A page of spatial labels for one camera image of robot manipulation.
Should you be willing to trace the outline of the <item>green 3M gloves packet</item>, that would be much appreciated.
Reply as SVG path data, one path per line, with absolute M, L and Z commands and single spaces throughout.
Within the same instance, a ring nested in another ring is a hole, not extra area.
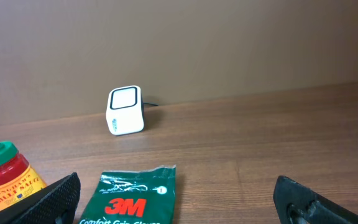
M 176 166 L 102 172 L 79 224 L 172 224 Z

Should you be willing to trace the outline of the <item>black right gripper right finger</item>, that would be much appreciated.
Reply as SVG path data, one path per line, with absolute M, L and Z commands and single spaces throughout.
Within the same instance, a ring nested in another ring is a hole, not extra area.
M 287 176 L 280 175 L 273 201 L 281 224 L 358 224 L 358 215 Z

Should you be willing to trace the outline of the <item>chilli sauce bottle green cap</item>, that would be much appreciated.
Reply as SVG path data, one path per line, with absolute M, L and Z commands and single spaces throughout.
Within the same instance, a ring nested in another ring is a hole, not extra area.
M 10 141 L 0 141 L 0 211 L 47 187 Z

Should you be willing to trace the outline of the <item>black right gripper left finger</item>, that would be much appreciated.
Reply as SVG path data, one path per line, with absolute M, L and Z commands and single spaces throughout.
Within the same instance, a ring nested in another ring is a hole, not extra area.
M 72 224 L 80 200 L 76 172 L 0 211 L 0 224 Z

